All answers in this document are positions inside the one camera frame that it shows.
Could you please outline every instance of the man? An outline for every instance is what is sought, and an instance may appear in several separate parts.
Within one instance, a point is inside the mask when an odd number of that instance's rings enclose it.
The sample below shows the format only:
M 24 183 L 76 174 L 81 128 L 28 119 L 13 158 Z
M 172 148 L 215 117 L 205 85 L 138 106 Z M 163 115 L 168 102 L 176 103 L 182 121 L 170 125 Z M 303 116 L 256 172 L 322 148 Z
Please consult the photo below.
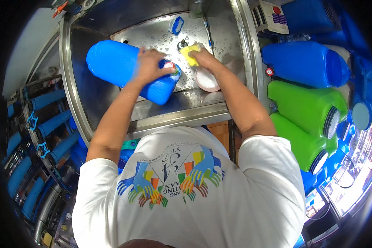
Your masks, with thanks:
M 241 131 L 238 166 L 201 127 L 142 138 L 118 175 L 117 162 L 142 88 L 173 72 L 165 54 L 139 52 L 139 69 L 110 105 L 80 168 L 74 237 L 85 247 L 292 247 L 304 222 L 299 166 L 265 108 L 206 49 L 192 51 L 218 80 Z

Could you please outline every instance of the orange valve handle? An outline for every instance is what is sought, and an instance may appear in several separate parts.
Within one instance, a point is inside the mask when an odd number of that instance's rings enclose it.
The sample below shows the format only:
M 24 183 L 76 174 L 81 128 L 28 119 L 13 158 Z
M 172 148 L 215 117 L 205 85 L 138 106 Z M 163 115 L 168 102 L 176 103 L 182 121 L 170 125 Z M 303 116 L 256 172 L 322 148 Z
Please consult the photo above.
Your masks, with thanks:
M 55 16 L 59 15 L 62 12 L 62 10 L 66 7 L 67 3 L 69 3 L 69 1 L 66 1 L 64 4 L 59 6 L 57 8 L 57 11 L 55 11 L 54 15 L 52 16 L 52 18 L 55 18 Z

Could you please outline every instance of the stainless steel sink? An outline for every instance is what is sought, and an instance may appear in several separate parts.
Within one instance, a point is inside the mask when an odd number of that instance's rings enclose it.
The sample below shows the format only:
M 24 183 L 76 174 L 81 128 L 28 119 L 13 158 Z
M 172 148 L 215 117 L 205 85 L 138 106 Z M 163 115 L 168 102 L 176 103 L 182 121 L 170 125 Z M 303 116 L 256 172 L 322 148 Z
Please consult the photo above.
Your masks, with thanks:
M 144 98 L 135 104 L 126 139 L 171 126 L 198 126 L 231 119 L 223 94 L 205 92 L 195 82 L 195 67 L 189 67 L 177 50 L 182 39 L 200 42 L 213 52 L 254 92 L 267 101 L 263 66 L 255 27 L 245 0 L 205 1 L 213 49 L 208 46 L 204 20 L 190 18 L 189 0 L 132 2 L 105 0 L 72 19 L 63 18 L 60 30 L 60 59 L 65 91 L 78 129 L 87 145 L 100 119 L 120 88 L 93 76 L 85 62 L 89 48 L 102 40 L 155 48 L 177 63 L 182 77 L 169 101 L 160 106 Z M 179 35 L 169 33 L 170 20 L 181 16 L 185 23 Z

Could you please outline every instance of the wooden floor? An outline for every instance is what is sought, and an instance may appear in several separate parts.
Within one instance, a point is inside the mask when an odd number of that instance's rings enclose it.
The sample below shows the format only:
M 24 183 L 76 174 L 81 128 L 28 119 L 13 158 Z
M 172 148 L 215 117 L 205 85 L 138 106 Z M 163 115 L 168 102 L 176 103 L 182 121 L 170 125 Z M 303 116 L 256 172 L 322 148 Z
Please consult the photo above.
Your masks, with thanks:
M 226 148 L 227 153 L 229 154 L 229 127 L 227 121 L 208 124 L 207 127 L 211 131 L 211 133 L 222 143 L 222 145 Z M 241 146 L 241 137 L 235 136 L 234 140 L 236 156 L 238 158 L 238 150 Z

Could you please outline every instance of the toothbrush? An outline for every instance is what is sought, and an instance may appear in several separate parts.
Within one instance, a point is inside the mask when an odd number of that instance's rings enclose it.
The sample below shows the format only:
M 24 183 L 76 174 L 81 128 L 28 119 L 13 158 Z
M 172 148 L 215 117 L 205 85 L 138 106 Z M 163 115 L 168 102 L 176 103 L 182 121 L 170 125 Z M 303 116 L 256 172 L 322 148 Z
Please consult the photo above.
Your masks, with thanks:
M 211 36 L 209 35 L 209 26 L 208 26 L 208 22 L 206 20 L 206 18 L 204 17 L 204 26 L 205 26 L 205 31 L 207 32 L 207 35 L 208 35 L 208 44 L 209 44 L 209 47 L 211 48 L 212 50 L 212 53 L 213 53 L 213 47 L 212 47 L 212 44 L 211 44 Z

